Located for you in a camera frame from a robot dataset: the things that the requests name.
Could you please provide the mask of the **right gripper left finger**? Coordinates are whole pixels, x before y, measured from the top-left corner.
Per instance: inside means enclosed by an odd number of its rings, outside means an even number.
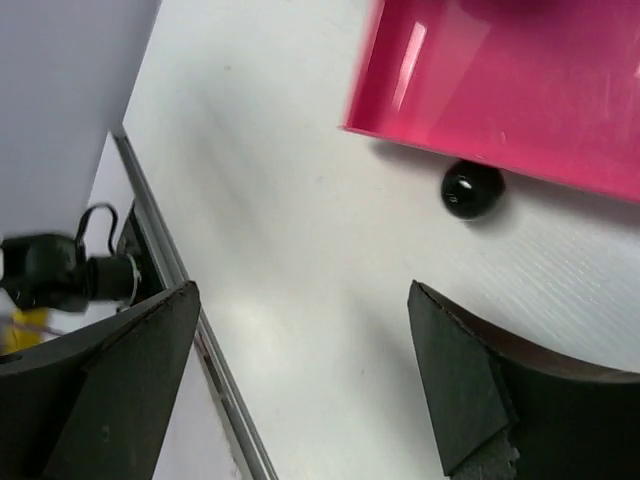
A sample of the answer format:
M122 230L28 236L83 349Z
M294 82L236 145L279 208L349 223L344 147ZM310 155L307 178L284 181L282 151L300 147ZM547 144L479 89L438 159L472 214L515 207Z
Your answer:
M2 478L152 478L199 314L187 281L2 356Z

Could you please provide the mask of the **black pink drawer organizer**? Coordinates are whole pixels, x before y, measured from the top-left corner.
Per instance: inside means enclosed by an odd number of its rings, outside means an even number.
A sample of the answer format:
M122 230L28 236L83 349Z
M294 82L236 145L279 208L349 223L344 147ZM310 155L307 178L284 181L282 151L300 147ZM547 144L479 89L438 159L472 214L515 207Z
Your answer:
M503 173L637 201L635 1L379 1L346 130L454 158L450 214L489 213Z

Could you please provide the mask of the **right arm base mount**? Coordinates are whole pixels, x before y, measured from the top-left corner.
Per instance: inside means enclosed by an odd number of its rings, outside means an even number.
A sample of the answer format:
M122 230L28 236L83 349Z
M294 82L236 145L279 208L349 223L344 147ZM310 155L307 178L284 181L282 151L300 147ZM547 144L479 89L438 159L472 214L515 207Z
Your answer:
M85 242L92 214L104 209L111 223L105 254L90 254ZM1 315L1 353L7 355L64 333L50 326L52 311L83 314L112 302L117 311L161 292L161 280L140 241L140 229L116 243L120 217L108 202L90 205L73 236L57 232L12 236L1 241L1 290L14 305Z

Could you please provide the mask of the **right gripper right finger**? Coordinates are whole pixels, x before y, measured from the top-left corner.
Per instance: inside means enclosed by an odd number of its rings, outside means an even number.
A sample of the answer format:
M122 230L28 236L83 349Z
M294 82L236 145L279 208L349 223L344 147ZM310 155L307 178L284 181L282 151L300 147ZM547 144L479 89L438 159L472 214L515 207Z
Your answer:
M637 374L539 346L420 282L407 307L445 476L638 477Z

